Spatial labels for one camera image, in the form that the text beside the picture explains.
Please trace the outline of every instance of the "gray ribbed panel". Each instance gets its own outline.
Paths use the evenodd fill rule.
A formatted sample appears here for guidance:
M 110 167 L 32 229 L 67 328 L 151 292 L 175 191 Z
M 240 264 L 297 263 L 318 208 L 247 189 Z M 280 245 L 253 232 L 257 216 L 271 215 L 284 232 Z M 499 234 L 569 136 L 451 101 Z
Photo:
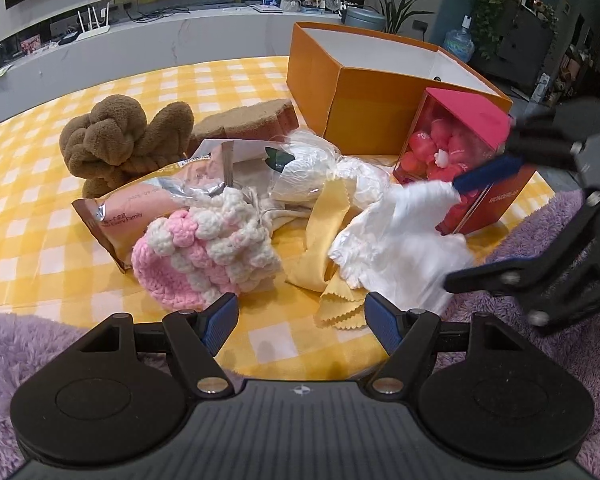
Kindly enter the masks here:
M 107 470 L 30 463 L 13 480 L 586 480 L 572 463 L 536 472 L 481 469 L 430 443 L 400 404 L 355 383 L 248 381 L 237 397 L 200 404 L 164 447 Z

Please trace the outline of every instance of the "tablecloth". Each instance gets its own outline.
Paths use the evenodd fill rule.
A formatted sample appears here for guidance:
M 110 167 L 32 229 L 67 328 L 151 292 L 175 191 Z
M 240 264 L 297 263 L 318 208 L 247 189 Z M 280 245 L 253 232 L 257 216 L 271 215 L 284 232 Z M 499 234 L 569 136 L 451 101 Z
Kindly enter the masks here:
M 120 311 L 131 313 L 135 322 L 162 319 L 166 311 L 132 273 L 119 272 L 73 211 L 82 180 L 62 161 L 60 131 L 115 93 L 140 101 L 149 119 L 175 100 L 188 102 L 200 120 L 288 97 L 286 64 L 286 57 L 263 57 L 167 68 L 74 92 L 1 123 L 0 312 L 83 327 Z M 536 174 L 498 224 L 469 238 L 472 250 L 483 257 L 552 194 Z M 303 234 L 302 226 L 286 226 L 274 246 L 283 258 L 296 254 Z M 283 275 L 275 289 L 242 297 L 238 326 L 218 361 L 249 376 L 325 380 L 355 375 L 386 357 L 368 329 L 318 328 L 317 300 L 317 294 L 285 283 Z

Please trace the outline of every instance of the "red gift box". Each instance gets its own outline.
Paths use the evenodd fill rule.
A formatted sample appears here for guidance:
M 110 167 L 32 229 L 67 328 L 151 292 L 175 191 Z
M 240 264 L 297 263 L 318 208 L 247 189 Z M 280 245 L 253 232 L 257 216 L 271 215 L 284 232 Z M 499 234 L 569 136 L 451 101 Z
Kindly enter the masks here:
M 487 98 L 427 88 L 394 176 L 403 185 L 423 178 L 451 181 L 493 157 L 498 146 L 507 140 L 509 130 L 510 117 Z M 524 166 L 516 176 L 463 196 L 438 230 L 443 234 L 468 234 L 497 222 L 535 170 Z

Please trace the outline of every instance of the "silver screw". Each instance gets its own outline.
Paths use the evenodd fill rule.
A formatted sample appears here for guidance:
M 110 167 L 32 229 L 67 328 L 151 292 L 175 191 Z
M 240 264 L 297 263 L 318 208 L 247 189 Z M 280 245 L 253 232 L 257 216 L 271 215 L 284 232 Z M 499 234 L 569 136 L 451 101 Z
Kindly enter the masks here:
M 532 310 L 526 318 L 533 326 L 545 326 L 549 323 L 549 315 L 542 310 Z
M 402 381 L 393 377 L 376 379 L 372 386 L 376 392 L 383 395 L 397 394 L 404 388 Z
M 505 285 L 515 285 L 520 282 L 520 273 L 515 270 L 510 270 L 508 272 L 503 272 L 500 281 Z
M 581 151 L 582 151 L 582 143 L 578 142 L 578 141 L 574 142 L 571 145 L 571 149 L 569 150 L 569 152 L 571 153 L 571 155 L 577 155 Z
M 594 191 L 589 196 L 587 196 L 587 205 L 589 207 L 596 206 L 600 203 L 600 192 Z
M 219 394 L 229 387 L 229 383 L 222 377 L 205 377 L 200 379 L 196 386 L 206 394 Z

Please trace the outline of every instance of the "purple plush fabric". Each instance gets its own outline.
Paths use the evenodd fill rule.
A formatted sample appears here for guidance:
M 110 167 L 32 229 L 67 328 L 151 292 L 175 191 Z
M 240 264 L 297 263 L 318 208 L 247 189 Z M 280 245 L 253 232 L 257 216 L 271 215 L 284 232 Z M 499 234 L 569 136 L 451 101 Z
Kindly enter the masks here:
M 581 202 L 579 191 L 558 194 L 547 206 L 522 222 L 487 261 L 538 255 L 580 208 Z M 512 326 L 589 390 L 596 405 L 596 416 L 578 461 L 600 478 L 600 314 L 556 335 L 542 338 L 531 329 L 511 298 L 491 298 L 484 292 L 474 292 L 454 297 L 446 318 L 468 321 L 472 312 L 479 311 L 491 312 Z M 441 356 L 441 364 L 448 365 L 458 359 L 461 359 L 458 355 L 446 354 Z
M 0 314 L 0 480 L 8 478 L 24 462 L 9 420 L 11 396 L 20 384 L 84 333 L 83 329 L 41 317 Z M 169 373 L 163 357 L 142 354 L 141 359 Z M 227 370 L 225 373 L 239 391 L 243 378 Z

